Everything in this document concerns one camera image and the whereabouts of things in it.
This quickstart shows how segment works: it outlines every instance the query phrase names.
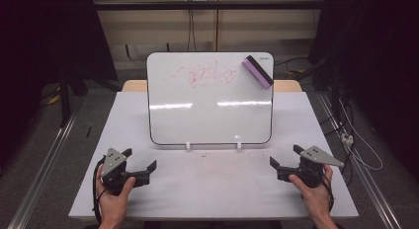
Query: white table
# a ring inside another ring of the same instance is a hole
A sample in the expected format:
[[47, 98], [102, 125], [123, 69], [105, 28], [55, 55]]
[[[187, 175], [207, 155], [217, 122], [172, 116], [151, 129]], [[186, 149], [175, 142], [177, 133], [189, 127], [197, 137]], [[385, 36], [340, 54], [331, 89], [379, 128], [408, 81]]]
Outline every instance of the white table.
[[[154, 160], [157, 169], [150, 185], [132, 190], [127, 218], [139, 220], [274, 220], [306, 217], [299, 191], [277, 180], [269, 165], [274, 157], [281, 165], [297, 167], [293, 145], [316, 145], [330, 153], [305, 93], [275, 93], [273, 136], [264, 145], [179, 146], [164, 148], [150, 140], [146, 93], [118, 93], [93, 155], [83, 184], [69, 213], [89, 220], [92, 211], [92, 177], [96, 163], [109, 147], [132, 148], [127, 170], [142, 171]], [[332, 181], [335, 204], [332, 217], [358, 216], [339, 174]]]

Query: person's left hand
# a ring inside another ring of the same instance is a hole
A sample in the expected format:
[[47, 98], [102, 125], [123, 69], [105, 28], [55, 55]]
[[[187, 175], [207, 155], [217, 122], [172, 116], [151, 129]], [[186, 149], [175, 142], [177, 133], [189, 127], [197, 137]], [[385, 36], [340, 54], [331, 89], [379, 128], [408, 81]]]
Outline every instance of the person's left hand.
[[99, 196], [105, 191], [99, 198], [99, 205], [102, 213], [102, 223], [99, 228], [121, 228], [124, 219], [126, 218], [128, 195], [135, 184], [135, 178], [129, 178], [124, 184], [124, 188], [120, 195], [115, 196], [109, 191], [106, 191], [105, 186], [102, 184], [102, 169], [103, 165], [96, 174], [96, 195]]

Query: whiteboard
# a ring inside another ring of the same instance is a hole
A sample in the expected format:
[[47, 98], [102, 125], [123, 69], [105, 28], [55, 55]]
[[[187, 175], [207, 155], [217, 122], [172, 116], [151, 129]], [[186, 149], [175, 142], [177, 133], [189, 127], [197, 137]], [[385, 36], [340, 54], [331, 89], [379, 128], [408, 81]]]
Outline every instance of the whiteboard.
[[273, 78], [267, 52], [155, 52], [147, 57], [148, 112], [156, 144], [266, 143], [273, 86], [242, 61], [252, 55]]

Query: black eraser strip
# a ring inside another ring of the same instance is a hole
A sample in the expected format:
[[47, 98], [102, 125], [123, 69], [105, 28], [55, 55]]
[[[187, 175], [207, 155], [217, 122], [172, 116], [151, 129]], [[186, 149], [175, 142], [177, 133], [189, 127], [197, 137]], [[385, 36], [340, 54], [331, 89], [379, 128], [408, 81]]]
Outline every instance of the black eraser strip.
[[247, 56], [242, 64], [253, 74], [253, 76], [255, 76], [264, 88], [269, 88], [274, 84], [274, 80], [268, 75], [265, 69], [259, 65], [252, 55]]

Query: white cable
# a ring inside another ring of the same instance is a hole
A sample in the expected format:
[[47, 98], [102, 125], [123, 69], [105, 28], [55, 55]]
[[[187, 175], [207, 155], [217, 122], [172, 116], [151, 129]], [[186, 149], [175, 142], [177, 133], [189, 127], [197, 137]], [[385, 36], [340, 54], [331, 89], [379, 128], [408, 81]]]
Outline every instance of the white cable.
[[354, 153], [354, 152], [352, 152], [351, 151], [351, 148], [350, 147], [348, 147], [348, 150], [352, 153], [352, 155], [354, 156], [354, 158], [355, 159], [357, 159], [358, 161], [360, 161], [364, 166], [366, 166], [367, 168], [370, 168], [371, 170], [376, 170], [376, 171], [379, 171], [379, 170], [381, 170], [382, 169], [382, 160], [381, 160], [381, 158], [379, 157], [379, 155], [377, 154], [377, 152], [374, 150], [374, 148], [357, 132], [357, 130], [355, 129], [355, 127], [352, 125], [352, 123], [351, 123], [351, 121], [349, 120], [349, 118], [348, 118], [348, 114], [346, 113], [346, 111], [345, 111], [345, 107], [343, 106], [343, 104], [342, 104], [342, 101], [341, 100], [339, 100], [339, 103], [340, 103], [340, 105], [342, 106], [342, 110], [343, 110], [343, 113], [345, 114], [345, 117], [346, 117], [346, 119], [348, 120], [348, 123], [349, 123], [349, 125], [351, 125], [351, 127], [352, 127], [352, 129], [354, 130], [354, 132], [361, 138], [361, 140], [363, 140], [363, 142], [373, 151], [373, 153], [374, 154], [376, 154], [376, 156], [377, 156], [377, 158], [378, 158], [378, 160], [379, 160], [379, 163], [380, 163], [380, 165], [379, 165], [379, 168], [374, 168], [374, 167], [372, 167], [372, 166], [370, 166], [370, 165], [368, 165], [367, 163], [365, 163], [361, 158], [359, 158], [359, 157], [357, 157], [357, 155]]

